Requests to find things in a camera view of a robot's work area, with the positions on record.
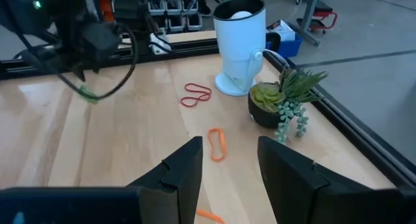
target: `black pot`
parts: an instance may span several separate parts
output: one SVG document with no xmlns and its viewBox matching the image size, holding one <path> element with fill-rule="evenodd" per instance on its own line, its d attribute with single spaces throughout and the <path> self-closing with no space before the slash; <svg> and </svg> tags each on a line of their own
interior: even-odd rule
<svg viewBox="0 0 416 224">
<path fill-rule="evenodd" d="M 253 116 L 254 121 L 262 127 L 277 129 L 279 127 L 279 123 L 283 123 L 283 120 L 280 120 L 280 115 L 278 113 L 270 113 L 258 107 L 252 101 L 252 97 L 249 92 L 248 111 Z"/>
</svg>

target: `blue box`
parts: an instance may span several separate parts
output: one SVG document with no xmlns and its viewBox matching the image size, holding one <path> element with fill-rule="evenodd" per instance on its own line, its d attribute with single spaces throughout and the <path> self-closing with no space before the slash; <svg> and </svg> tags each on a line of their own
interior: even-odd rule
<svg viewBox="0 0 416 224">
<path fill-rule="evenodd" d="M 281 55 L 283 58 L 289 58 L 292 56 L 298 55 L 300 44 L 302 43 L 302 38 L 296 33 L 294 35 L 293 41 L 286 41 L 286 42 L 280 42 L 279 55 Z M 266 43 L 266 49 L 270 49 L 270 45 L 272 42 Z"/>
</svg>

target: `wooden table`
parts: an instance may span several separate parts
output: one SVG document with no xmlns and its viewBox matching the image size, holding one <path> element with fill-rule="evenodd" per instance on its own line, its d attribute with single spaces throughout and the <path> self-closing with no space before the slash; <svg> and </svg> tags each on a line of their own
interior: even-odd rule
<svg viewBox="0 0 416 224">
<path fill-rule="evenodd" d="M 200 32 L 176 39 L 212 36 Z M 1 81 L 0 187 L 125 186 L 193 136 L 204 136 L 198 208 L 226 223 L 275 223 L 257 163 L 257 138 L 272 132 L 250 119 L 247 97 L 215 88 L 221 63 L 220 55 L 209 55 L 138 64 L 127 84 L 98 105 L 81 99 L 56 76 Z M 106 92 L 127 69 L 86 72 L 87 84 L 96 93 Z M 277 77 L 265 60 L 256 79 Z M 188 82 L 211 87 L 211 100 L 195 108 L 181 106 Z M 288 147 L 371 188 L 393 186 L 315 107 L 305 107 L 308 133 L 298 139 L 290 132 Z M 228 154 L 220 163 L 211 161 L 205 137 L 213 127 L 226 135 Z M 213 222 L 196 217 L 196 223 Z"/>
</svg>

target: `potted plant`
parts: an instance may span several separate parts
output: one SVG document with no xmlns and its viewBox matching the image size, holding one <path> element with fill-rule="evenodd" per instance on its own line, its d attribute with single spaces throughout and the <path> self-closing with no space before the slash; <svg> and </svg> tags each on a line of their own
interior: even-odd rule
<svg viewBox="0 0 416 224">
<path fill-rule="evenodd" d="M 253 120 L 261 126 L 277 129 L 274 133 L 276 140 L 285 143 L 290 130 L 289 122 L 296 116 L 296 136 L 302 137 L 308 121 L 302 105 L 320 99 L 310 91 L 327 76 L 326 72 L 313 74 L 302 69 L 284 69 L 279 82 L 256 84 L 248 95 L 248 110 Z"/>
</svg>

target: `gray floor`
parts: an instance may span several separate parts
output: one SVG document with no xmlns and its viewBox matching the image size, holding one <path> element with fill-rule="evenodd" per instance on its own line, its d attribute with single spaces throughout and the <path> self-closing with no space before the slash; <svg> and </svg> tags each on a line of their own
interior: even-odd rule
<svg viewBox="0 0 416 224">
<path fill-rule="evenodd" d="M 264 1 L 267 23 L 277 19 L 295 23 L 306 7 L 302 4 L 287 19 L 296 8 L 294 0 Z M 416 0 L 323 1 L 338 13 L 336 26 L 325 35 L 317 34 L 322 40 L 319 47 L 302 43 L 292 61 L 313 71 L 328 71 L 330 76 L 322 86 L 416 163 L 416 117 L 412 111 L 416 110 Z M 207 2 L 211 9 L 216 6 L 213 0 Z M 204 19 L 203 25 L 204 30 L 212 30 L 212 19 Z M 0 59 L 11 58 L 23 48 L 17 37 L 3 28 L 0 42 Z M 403 55 L 384 55 L 401 51 Z M 342 61 L 344 58 L 355 61 Z"/>
</svg>

